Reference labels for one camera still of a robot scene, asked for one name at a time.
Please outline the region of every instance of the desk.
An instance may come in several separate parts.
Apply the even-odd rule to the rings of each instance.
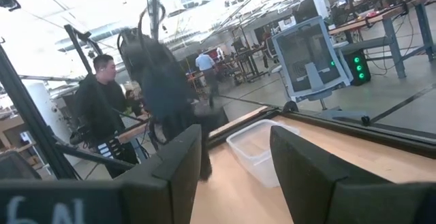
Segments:
[[[431,35],[429,20],[427,18],[426,9],[424,6],[424,3],[426,1],[427,0],[412,0],[409,3],[407,3],[408,8],[415,7],[415,9],[416,9],[416,14],[418,17],[418,23],[420,26],[422,41],[424,44],[422,47],[419,47],[419,48],[411,51],[410,53],[406,54],[405,56],[401,56],[400,48],[399,48],[398,41],[396,38],[396,33],[395,33],[396,30],[395,30],[394,25],[392,23],[392,18],[401,14],[403,12],[403,8],[396,7],[394,9],[387,11],[387,12],[384,12],[383,14],[380,14],[379,16],[368,19],[368,22],[371,24],[382,21],[386,36],[383,38],[380,38],[379,39],[380,41],[373,41],[373,39],[372,39],[372,40],[360,42],[360,46],[362,46],[362,44],[364,42],[369,43],[369,45],[364,47],[364,48],[376,48],[376,47],[389,45],[392,56],[385,57],[385,58],[392,58],[393,59],[393,61],[395,63],[395,70],[396,70],[396,73],[397,73],[399,78],[406,77],[405,67],[404,67],[404,63],[403,63],[404,60],[406,60],[412,56],[417,55],[418,53],[422,52],[423,50],[425,50],[427,56],[429,57],[429,61],[433,60],[433,53],[434,53],[434,51],[436,51],[436,47],[433,43],[433,37]],[[365,20],[353,21],[353,22],[347,23],[345,25],[339,26],[336,29],[330,30],[329,34],[332,35],[332,34],[337,34],[337,33],[342,33],[342,32],[347,33],[351,30],[359,29],[359,28],[365,27],[365,26],[366,26]]]
[[[246,71],[243,68],[243,60],[244,58],[247,58],[247,62],[249,64],[250,73],[252,77],[246,77],[248,82],[253,82],[256,78],[260,78],[261,76],[267,74],[266,72],[259,71],[258,66],[256,65],[253,54],[256,52],[262,51],[262,48],[252,49],[252,50],[246,50],[244,52],[238,53],[237,59],[239,60],[240,67],[243,70],[243,72],[246,74]]]
[[[392,182],[436,181],[434,159],[282,116],[273,120],[298,128],[306,140]],[[191,223],[292,223],[281,189],[263,187],[240,166],[227,144],[211,150],[211,161],[213,174],[209,182],[198,184]]]

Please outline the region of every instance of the table leg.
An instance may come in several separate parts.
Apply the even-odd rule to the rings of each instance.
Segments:
[[[144,163],[147,160],[147,156],[144,154],[144,151],[141,149],[141,144],[137,139],[130,140],[131,145],[135,149],[135,153],[138,155],[139,160],[141,160],[141,163]]]
[[[435,44],[433,43],[433,37],[431,36],[431,29],[429,25],[429,18],[425,10],[424,4],[419,4],[415,6],[416,16],[418,17],[418,23],[420,24],[422,41],[424,46],[426,46],[426,53],[429,56],[429,61],[434,59],[433,53],[435,51]]]
[[[350,31],[345,31],[345,39],[348,41],[349,44],[353,44],[353,36]]]
[[[395,35],[395,29],[392,23],[392,19],[389,18],[383,20],[383,26],[386,36],[392,40],[389,47],[390,52],[392,53],[392,59],[395,64],[396,74],[398,75],[398,78],[405,78],[406,73],[404,68],[404,62],[401,58],[400,47],[398,45],[398,39]]]

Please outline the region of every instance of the pipe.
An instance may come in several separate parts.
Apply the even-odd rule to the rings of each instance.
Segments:
[[[99,42],[103,39],[106,39],[108,37],[112,37],[115,35],[118,35],[121,31],[125,29],[130,29],[131,27],[122,26],[120,27],[120,22],[114,22],[107,25],[104,25],[102,27],[98,27],[96,29],[92,29],[89,32],[91,33],[91,36],[89,39]],[[80,47],[86,46],[87,43],[83,41],[79,41]],[[73,42],[70,38],[62,39],[55,43],[55,46],[58,48],[58,51],[60,52],[67,52],[70,50],[75,50]]]

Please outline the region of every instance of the white shirt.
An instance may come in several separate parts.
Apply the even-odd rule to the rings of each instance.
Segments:
[[[200,54],[196,59],[196,66],[200,71],[208,70],[215,65],[215,62],[207,54]]]

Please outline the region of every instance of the wire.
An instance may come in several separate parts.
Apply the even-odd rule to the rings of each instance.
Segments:
[[[395,35],[399,32],[399,30],[400,30],[400,28],[403,26],[403,24],[404,24],[404,22],[405,22],[405,16],[403,16],[403,21],[401,22],[401,24],[399,25],[400,27],[395,31]],[[414,41],[414,26],[412,25],[412,23],[411,23],[411,20],[410,20],[410,14],[407,14],[407,18],[408,18],[408,20],[409,20],[409,24],[410,24],[410,27],[411,27],[411,39],[410,39],[410,43],[409,43],[409,47],[407,47],[407,51],[406,51],[406,53],[405,53],[405,55],[409,52],[409,50],[410,50],[410,48],[411,48],[411,45],[412,45],[412,43],[413,43],[413,41]],[[391,66],[391,67],[386,67],[386,59],[385,59],[385,51],[384,51],[384,43],[383,43],[383,64],[384,64],[384,68],[380,68],[377,64],[375,64],[375,61],[372,61],[373,62],[373,64],[378,68],[378,69],[381,69],[381,70],[384,70],[384,73],[382,73],[382,74],[371,74],[371,75],[378,75],[378,76],[385,76],[387,73],[388,73],[388,71],[390,70],[390,69],[392,69],[392,68],[394,68],[395,66],[396,66],[396,64],[399,62],[396,62],[396,63],[394,63],[394,65],[393,66]]]

